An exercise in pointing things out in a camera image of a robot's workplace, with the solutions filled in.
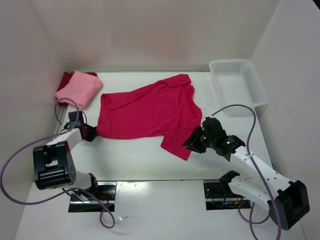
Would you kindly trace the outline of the magenta t-shirt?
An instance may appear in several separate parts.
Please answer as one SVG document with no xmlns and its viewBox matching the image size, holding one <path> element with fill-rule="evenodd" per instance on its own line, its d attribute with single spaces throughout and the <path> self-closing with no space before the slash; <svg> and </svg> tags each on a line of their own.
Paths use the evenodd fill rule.
<svg viewBox="0 0 320 240">
<path fill-rule="evenodd" d="M 97 132 L 117 140 L 162 136 L 161 147 L 186 161 L 191 151 L 183 143 L 202 120 L 194 93 L 188 74 L 130 92 L 104 93 L 100 97 Z"/>
</svg>

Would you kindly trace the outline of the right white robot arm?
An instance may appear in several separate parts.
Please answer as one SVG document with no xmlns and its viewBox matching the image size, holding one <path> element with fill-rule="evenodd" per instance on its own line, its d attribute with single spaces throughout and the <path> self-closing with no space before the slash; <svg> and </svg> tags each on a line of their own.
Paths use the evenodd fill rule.
<svg viewBox="0 0 320 240">
<path fill-rule="evenodd" d="M 249 153 L 247 145 L 237 136 L 227 135 L 216 118 L 207 117 L 182 145 L 199 154 L 210 148 L 224 157 L 237 170 L 220 177 L 220 193 L 243 196 L 264 208 L 283 230 L 288 231 L 310 211 L 304 183 L 291 181 Z"/>
</svg>

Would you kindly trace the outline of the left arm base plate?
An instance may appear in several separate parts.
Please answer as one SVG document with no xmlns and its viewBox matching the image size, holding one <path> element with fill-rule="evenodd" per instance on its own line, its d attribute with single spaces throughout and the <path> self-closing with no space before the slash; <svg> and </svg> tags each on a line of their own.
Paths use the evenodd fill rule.
<svg viewBox="0 0 320 240">
<path fill-rule="evenodd" d="M 98 190 L 92 193 L 102 204 L 108 207 L 111 212 L 115 211 L 116 182 L 98 182 Z M 69 213 L 94 213 L 101 212 L 102 206 L 87 193 L 81 191 L 71 192 L 68 212 Z"/>
</svg>

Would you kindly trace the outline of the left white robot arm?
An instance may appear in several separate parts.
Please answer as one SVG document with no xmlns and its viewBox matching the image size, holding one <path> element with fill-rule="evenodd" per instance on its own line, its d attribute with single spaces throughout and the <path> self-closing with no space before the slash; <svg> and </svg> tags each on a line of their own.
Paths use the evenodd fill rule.
<svg viewBox="0 0 320 240">
<path fill-rule="evenodd" d="M 72 149 L 81 141 L 93 142 L 97 128 L 85 124 L 62 134 L 45 145 L 33 149 L 35 184 L 39 190 L 56 188 L 82 189 L 89 200 L 100 194 L 97 179 L 92 173 L 76 170 Z"/>
</svg>

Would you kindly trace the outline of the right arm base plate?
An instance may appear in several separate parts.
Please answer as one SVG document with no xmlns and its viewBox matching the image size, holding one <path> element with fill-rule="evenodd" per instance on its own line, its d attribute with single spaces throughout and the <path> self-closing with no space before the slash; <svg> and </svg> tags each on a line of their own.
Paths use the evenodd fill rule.
<svg viewBox="0 0 320 240">
<path fill-rule="evenodd" d="M 241 195 L 224 193 L 218 180 L 204 181 L 204 197 L 207 211 L 234 210 L 242 204 L 245 209 L 251 208 L 251 203 Z"/>
</svg>

